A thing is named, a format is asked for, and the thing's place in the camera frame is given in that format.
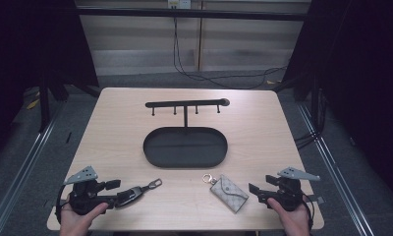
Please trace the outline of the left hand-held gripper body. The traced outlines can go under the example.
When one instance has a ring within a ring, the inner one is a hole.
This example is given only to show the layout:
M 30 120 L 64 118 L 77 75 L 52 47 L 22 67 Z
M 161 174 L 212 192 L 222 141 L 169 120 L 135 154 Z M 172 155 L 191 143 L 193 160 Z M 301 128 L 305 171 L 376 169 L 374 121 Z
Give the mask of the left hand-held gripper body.
M 69 204 L 77 214 L 85 215 L 102 203 L 98 193 L 106 190 L 106 182 L 98 182 L 97 178 L 94 169 L 87 166 L 64 181 L 64 186 L 73 186 Z

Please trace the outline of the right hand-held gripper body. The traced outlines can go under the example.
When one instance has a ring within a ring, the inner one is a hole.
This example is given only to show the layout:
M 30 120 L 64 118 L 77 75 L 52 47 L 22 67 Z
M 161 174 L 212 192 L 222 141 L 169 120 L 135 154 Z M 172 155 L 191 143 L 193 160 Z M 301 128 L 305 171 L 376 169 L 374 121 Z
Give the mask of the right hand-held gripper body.
M 304 200 L 301 181 L 319 181 L 318 175 L 312 175 L 294 167 L 287 167 L 277 173 L 280 183 L 276 192 L 268 194 L 268 198 L 276 200 L 285 210 L 295 210 Z

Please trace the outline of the black car key fob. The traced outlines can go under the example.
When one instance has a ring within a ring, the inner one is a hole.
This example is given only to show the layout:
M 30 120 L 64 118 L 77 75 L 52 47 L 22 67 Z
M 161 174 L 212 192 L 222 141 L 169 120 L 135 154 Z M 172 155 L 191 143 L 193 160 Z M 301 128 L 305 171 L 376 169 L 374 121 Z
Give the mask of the black car key fob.
M 138 200 L 146 191 L 153 190 L 162 185 L 160 178 L 149 182 L 146 186 L 135 186 L 129 190 L 117 194 L 117 201 L 114 204 L 115 208 L 125 207 L 134 201 Z

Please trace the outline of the grey patterned key pouch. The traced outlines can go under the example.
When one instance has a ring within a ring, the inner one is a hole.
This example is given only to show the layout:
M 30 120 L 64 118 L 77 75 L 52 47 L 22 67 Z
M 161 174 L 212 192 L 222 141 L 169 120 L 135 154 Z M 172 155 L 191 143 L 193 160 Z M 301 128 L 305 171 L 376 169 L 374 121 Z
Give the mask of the grey patterned key pouch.
M 214 178 L 211 174 L 204 174 L 202 181 L 210 184 L 210 192 L 234 213 L 237 213 L 249 199 L 246 192 L 223 174 L 218 178 Z

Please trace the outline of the black key stand with tray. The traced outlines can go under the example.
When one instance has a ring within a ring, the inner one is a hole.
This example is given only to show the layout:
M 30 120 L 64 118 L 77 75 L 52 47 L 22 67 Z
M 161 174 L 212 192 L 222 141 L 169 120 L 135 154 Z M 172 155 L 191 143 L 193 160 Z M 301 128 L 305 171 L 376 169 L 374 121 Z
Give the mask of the black key stand with tray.
M 191 127 L 188 122 L 188 108 L 194 107 L 196 113 L 200 106 L 228 106 L 227 98 L 206 100 L 152 101 L 145 106 L 155 115 L 156 108 L 183 108 L 182 127 L 161 127 L 151 131 L 144 139 L 142 149 L 149 163 L 161 168 L 210 168 L 217 166 L 228 151 L 226 137 L 210 127 Z

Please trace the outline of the person's right hand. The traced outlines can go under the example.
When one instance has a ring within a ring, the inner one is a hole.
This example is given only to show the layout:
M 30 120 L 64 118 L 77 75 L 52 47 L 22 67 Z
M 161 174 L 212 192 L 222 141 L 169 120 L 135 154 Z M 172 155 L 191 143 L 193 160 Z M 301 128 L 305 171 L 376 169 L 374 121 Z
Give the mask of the person's right hand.
M 272 198 L 267 202 L 278 214 L 286 236 L 310 236 L 309 214 L 305 206 L 300 205 L 293 211 L 287 211 Z

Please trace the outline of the person's left hand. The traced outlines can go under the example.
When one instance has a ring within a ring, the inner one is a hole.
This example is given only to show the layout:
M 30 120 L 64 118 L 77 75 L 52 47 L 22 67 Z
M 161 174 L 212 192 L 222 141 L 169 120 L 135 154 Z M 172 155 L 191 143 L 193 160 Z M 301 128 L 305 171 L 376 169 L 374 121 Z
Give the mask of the person's left hand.
M 70 204 L 61 208 L 59 236 L 86 236 L 93 221 L 108 208 L 108 203 L 101 203 L 85 215 L 73 211 Z

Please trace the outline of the dark curtain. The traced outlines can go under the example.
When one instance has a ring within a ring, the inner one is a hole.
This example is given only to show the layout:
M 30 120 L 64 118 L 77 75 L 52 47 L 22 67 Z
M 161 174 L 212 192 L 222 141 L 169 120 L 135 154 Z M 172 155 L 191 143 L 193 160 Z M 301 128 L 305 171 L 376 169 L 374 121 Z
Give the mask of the dark curtain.
M 283 84 L 319 85 L 393 193 L 393 0 L 311 0 Z
M 75 0 L 0 0 L 0 149 L 26 89 L 98 85 Z

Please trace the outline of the metal floor rail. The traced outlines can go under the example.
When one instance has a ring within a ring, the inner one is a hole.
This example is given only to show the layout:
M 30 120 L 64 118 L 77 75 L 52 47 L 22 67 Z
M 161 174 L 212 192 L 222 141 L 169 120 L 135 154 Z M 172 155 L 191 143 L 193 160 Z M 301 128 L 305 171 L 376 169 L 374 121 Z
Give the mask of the metal floor rail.
M 311 115 L 308 108 L 304 104 L 300 104 L 298 108 L 309 132 L 313 136 L 314 145 L 323 159 L 323 162 L 325 163 L 326 168 L 337 188 L 337 191 L 340 194 L 349 215 L 351 216 L 356 228 L 359 231 L 359 234 L 361 236 L 375 236 L 362 208 L 348 186 L 346 179 L 338 167 L 338 164 L 335 161 L 325 139 L 317 134 L 317 130 L 312 125 Z
M 0 149 L 0 234 L 65 106 L 63 101 L 52 103 L 51 118 L 44 128 L 38 106 L 22 108 L 12 123 Z

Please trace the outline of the black horizontal frame bar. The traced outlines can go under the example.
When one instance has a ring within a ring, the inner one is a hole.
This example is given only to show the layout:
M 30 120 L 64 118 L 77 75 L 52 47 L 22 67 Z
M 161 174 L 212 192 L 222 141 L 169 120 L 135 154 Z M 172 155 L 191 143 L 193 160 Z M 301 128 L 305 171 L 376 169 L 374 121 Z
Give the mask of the black horizontal frame bar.
M 232 20 L 265 20 L 303 22 L 309 19 L 307 14 L 239 12 L 214 10 L 169 10 L 169 9 L 131 9 L 131 8 L 98 8 L 79 7 L 79 15 L 93 16 L 129 16 L 129 17 L 171 17 L 200 19 L 232 19 Z

